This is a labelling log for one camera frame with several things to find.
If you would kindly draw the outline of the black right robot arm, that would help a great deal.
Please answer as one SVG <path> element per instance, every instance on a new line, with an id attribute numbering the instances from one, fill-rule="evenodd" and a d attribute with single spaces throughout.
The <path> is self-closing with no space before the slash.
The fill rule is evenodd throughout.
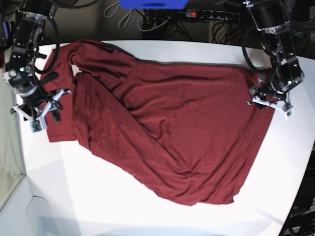
<path id="1" fill-rule="evenodd" d="M 59 30 L 51 14 L 51 8 L 57 8 L 58 3 L 53 0 L 24 0 L 18 11 L 23 17 L 13 34 L 13 44 L 8 63 L 3 67 L 3 79 L 13 92 L 18 94 L 23 103 L 14 105 L 10 113 L 19 113 L 24 120 L 39 123 L 47 113 L 51 113 L 53 120 L 61 121 L 60 111 L 63 106 L 59 98 L 70 92 L 69 89 L 55 89 L 46 91 L 45 84 L 58 78 L 58 73 L 52 69 L 60 49 Z M 36 68 L 37 59 L 45 59 L 46 55 L 39 52 L 43 40 L 45 23 L 52 25 L 56 48 L 50 64 L 40 70 Z"/>

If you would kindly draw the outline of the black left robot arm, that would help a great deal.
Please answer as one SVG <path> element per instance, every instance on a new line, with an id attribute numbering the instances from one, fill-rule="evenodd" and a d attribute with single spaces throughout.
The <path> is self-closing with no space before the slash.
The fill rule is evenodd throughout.
<path id="1" fill-rule="evenodd" d="M 255 29 L 261 35 L 261 46 L 270 57 L 270 69 L 256 68 L 242 45 L 243 55 L 250 69 L 259 74 L 257 83 L 249 88 L 251 99 L 260 109 L 270 107 L 281 111 L 285 118 L 294 114 L 291 91 L 304 80 L 289 32 L 289 17 L 280 0 L 245 0 L 243 2 L 253 26 L 244 33 L 242 44 Z"/>

